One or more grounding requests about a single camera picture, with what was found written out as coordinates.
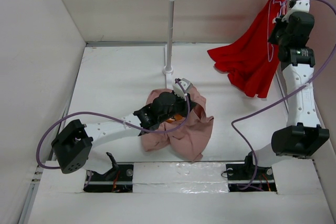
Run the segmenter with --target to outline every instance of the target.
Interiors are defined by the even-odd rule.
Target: table surface
[[[246,97],[229,83],[226,74],[213,68],[206,50],[218,46],[174,45],[174,77],[191,80],[207,99],[207,114],[215,117],[202,161],[242,160],[250,150],[231,128],[231,121],[277,101],[281,92],[274,80],[267,99]],[[163,66],[163,46],[86,48],[69,113],[94,111],[123,117],[141,108],[151,90],[165,87]],[[104,120],[79,118],[83,123]],[[258,149],[270,142],[272,133],[284,127],[286,120],[282,104],[237,125]],[[113,153],[118,162],[140,162],[134,165],[133,180],[138,183],[134,192],[84,193],[83,169],[68,175],[45,170],[29,224],[334,223],[312,160],[290,159],[274,165],[277,194],[228,193],[227,181],[220,178],[219,172],[225,169],[224,163],[185,164],[188,176],[181,179],[183,173],[177,165],[152,163],[181,161],[169,146],[146,153],[139,138],[130,137],[95,150],[104,157],[106,151]],[[193,193],[185,193],[186,183]],[[202,183],[213,184],[212,193],[193,191]]]

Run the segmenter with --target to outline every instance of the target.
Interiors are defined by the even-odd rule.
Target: brown fabric
[[[152,103],[162,92],[171,92],[170,89],[153,90],[146,104]],[[190,161],[199,161],[210,140],[214,117],[207,117],[205,114],[206,99],[200,95],[195,87],[189,91],[191,100],[196,102],[196,107],[190,112],[186,124],[176,131],[167,134],[149,133],[141,137],[142,146],[145,151],[159,150],[171,144],[172,148]],[[160,124],[158,131],[170,130],[181,124],[183,120],[172,123],[164,122]]]

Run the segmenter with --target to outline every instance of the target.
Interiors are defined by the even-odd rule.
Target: robotic arm
[[[276,19],[269,42],[279,45],[287,93],[306,87],[288,99],[287,127],[276,131],[271,143],[256,151],[258,169],[268,169],[290,157],[310,157],[329,139],[329,130],[321,128],[317,117],[313,85],[307,83],[315,66],[314,52],[306,47],[314,26],[314,17],[308,13],[309,0],[292,1],[289,7],[284,17]],[[245,158],[245,164],[255,164],[252,153]]]
[[[186,79],[179,82],[186,92],[192,87],[191,82]],[[112,154],[107,153],[111,167],[111,163],[99,158],[93,149],[119,138],[147,133],[141,129],[155,131],[161,123],[177,114],[186,117],[188,107],[185,94],[178,84],[175,83],[173,88],[172,92],[161,93],[151,104],[123,117],[124,124],[108,121],[85,125],[79,119],[71,121],[51,143],[62,173],[69,174],[84,168],[103,175],[106,180],[113,178],[118,165]],[[196,103],[190,100],[189,94],[187,98],[192,110]],[[138,129],[125,123],[133,124]]]

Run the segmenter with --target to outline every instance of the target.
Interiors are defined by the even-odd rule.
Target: red cloth
[[[215,68],[228,72],[231,84],[245,92],[248,97],[267,97],[275,71],[279,63],[278,46],[267,43],[267,23],[270,35],[273,19],[279,15],[280,3],[268,0],[257,15],[252,25],[236,42],[231,45],[208,50],[210,57],[216,62]]]

